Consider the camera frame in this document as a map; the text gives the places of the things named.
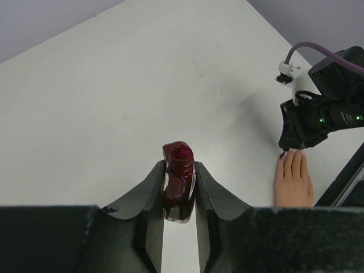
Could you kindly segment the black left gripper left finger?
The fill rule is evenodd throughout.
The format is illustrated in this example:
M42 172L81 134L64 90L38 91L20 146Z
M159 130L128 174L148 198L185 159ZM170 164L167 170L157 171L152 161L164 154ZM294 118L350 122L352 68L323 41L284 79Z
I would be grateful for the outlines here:
M2 206L2 272L160 272L166 164L111 204Z

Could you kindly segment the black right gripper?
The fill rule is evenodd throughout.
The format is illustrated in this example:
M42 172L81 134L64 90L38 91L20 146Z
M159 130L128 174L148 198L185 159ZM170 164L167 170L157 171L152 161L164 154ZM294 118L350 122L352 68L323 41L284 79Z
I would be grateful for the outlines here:
M334 131L328 110L329 104L319 98L292 100L280 105L283 130L278 145L284 151L312 148Z

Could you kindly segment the mannequin hand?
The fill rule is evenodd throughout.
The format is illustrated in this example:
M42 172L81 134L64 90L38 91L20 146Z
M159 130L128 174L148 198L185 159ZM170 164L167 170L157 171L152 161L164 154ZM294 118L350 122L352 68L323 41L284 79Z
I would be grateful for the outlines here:
M275 176L276 206L310 208L313 206L313 185L306 156L301 150L288 151L278 159Z

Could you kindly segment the red nail polish bottle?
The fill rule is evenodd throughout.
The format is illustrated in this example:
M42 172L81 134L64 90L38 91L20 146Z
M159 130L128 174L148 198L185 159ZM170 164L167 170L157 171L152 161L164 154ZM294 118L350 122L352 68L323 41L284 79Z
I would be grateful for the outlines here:
M196 169L193 151L181 141L165 144L166 162L162 189L163 214L167 221L186 224L195 204Z

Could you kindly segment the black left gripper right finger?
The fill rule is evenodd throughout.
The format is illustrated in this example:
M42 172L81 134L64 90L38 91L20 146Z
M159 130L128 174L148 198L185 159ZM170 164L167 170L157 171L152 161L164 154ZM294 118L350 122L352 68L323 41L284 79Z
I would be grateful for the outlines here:
M363 209L252 207L195 166L201 272L363 271Z

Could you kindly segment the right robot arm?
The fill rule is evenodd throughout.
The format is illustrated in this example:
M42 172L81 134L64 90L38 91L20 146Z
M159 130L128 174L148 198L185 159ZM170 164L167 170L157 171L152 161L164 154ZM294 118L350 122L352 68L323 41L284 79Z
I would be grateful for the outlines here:
M300 47L325 56L310 69L291 64ZM311 42L293 46L279 64L276 81L291 88L292 99L281 104L283 151L313 148L329 133L363 127L363 48L336 53Z

